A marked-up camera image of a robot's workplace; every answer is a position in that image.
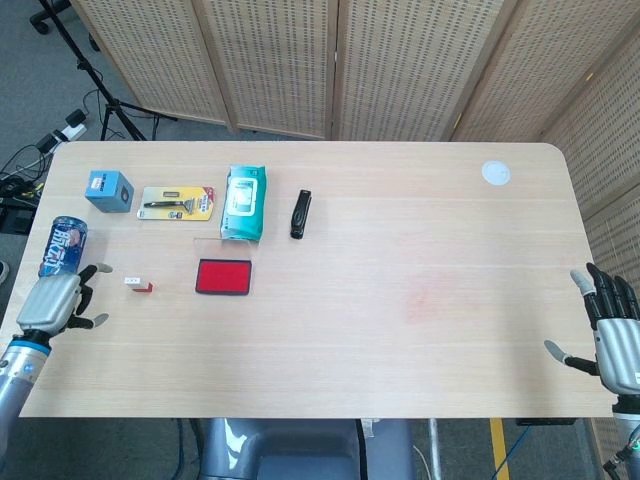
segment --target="clear plastic stand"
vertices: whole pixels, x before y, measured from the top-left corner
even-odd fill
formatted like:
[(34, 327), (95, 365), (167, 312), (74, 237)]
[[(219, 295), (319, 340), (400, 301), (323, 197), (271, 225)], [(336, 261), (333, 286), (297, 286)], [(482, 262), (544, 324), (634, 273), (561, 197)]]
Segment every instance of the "clear plastic stand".
[(196, 258), (211, 260), (251, 260), (254, 263), (258, 244), (248, 240), (223, 240), (196, 237), (193, 239)]

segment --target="yellow floor tape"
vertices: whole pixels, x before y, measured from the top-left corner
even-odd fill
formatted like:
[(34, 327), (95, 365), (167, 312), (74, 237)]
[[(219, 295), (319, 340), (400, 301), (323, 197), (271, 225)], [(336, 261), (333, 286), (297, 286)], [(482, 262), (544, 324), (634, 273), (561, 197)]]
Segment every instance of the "yellow floor tape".
[[(493, 463), (496, 468), (498, 468), (507, 456), (507, 449), (504, 444), (502, 419), (489, 419), (489, 426), (491, 428), (491, 444), (493, 445)], [(498, 473), (496, 480), (509, 480), (509, 462), (505, 462), (504, 466), (500, 469), (500, 473)]]

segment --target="wooden folding screen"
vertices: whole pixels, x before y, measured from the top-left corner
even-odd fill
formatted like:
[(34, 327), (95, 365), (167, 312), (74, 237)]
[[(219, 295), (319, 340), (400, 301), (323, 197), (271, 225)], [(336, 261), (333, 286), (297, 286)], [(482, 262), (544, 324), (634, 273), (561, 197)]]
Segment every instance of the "wooden folding screen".
[(536, 138), (554, 108), (638, 11), (638, 0), (522, 0), (453, 139)]
[(640, 32), (543, 140), (567, 159), (594, 259), (640, 289)]
[(502, 0), (340, 0), (336, 140), (441, 140)]
[(195, 0), (238, 127), (328, 138), (337, 0)]
[(220, 88), (188, 0), (73, 0), (138, 103), (228, 123)]

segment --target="razor package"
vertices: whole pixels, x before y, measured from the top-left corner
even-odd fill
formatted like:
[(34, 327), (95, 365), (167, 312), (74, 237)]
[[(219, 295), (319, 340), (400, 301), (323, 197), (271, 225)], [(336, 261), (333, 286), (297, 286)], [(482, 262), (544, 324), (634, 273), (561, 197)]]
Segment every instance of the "razor package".
[(140, 220), (206, 221), (213, 213), (211, 187), (145, 187)]

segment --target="eraser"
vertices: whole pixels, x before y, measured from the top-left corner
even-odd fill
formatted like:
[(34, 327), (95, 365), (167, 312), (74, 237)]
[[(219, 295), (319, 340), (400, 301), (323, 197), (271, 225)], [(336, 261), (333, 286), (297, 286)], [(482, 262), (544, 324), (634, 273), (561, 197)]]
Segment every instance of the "eraser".
[(143, 280), (141, 277), (125, 277), (124, 284), (134, 292), (151, 292), (153, 284)]

